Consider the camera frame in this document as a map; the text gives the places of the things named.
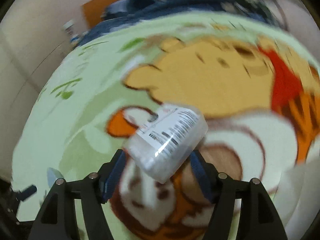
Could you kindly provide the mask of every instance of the black device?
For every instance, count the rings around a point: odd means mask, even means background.
[[[203,240],[228,239],[236,199],[242,200],[237,240],[287,240],[276,208],[259,179],[253,178],[249,182],[234,180],[219,173],[211,163],[206,163],[199,151],[194,151],[193,156],[209,179],[212,203],[215,203]],[[108,179],[114,176],[115,167],[122,172],[124,165],[119,163],[124,163],[125,158],[125,153],[117,150],[109,163],[82,180],[66,182],[57,179],[34,221],[20,222],[16,212],[20,201],[35,192],[35,186],[23,192],[9,191],[7,201],[0,198],[0,239],[79,240],[75,199],[81,199],[89,239],[113,240],[101,204],[112,196],[106,196],[106,187],[115,188]]]

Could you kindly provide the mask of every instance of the winnie the pooh character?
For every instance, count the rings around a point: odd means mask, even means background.
[[[234,179],[258,177],[271,192],[281,171],[305,160],[320,131],[320,99],[314,96],[320,82],[287,45],[267,37],[257,44],[215,36],[188,43],[166,38],[159,46],[162,54],[130,70],[124,84],[146,90],[159,104],[200,109],[209,124],[200,147],[205,160]],[[150,114],[135,106],[119,109],[107,132],[128,137]],[[213,210],[188,161],[161,185],[128,159],[110,202],[126,227],[147,240],[195,239]]]

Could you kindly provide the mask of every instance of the blue gripper pad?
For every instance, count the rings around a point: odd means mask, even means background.
[[[119,156],[115,166],[113,167],[109,178],[106,180],[104,185],[104,192],[102,194],[102,198],[104,201],[107,201],[110,199],[116,189],[116,186],[118,185],[118,182],[120,180],[122,171],[124,170],[125,166],[125,152],[122,151],[121,155]]]
[[[204,171],[204,168],[202,167],[197,155],[194,152],[190,154],[189,158],[190,158],[193,175],[196,177],[196,180],[198,181],[198,184],[200,186],[203,196],[207,200],[209,200],[210,203],[212,203],[213,194],[211,191],[211,185],[210,185],[209,178]]]

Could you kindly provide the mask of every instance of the cartoon face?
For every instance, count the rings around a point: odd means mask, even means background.
[[[165,54],[133,70],[127,86],[160,102],[196,106],[206,117],[269,108],[273,65],[249,43],[208,36],[187,44],[170,38],[160,47]]]

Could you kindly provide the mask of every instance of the wall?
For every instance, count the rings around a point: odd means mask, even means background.
[[[16,0],[0,23],[0,177],[11,178],[12,151],[36,98],[70,52],[62,26],[87,30],[89,0]]]

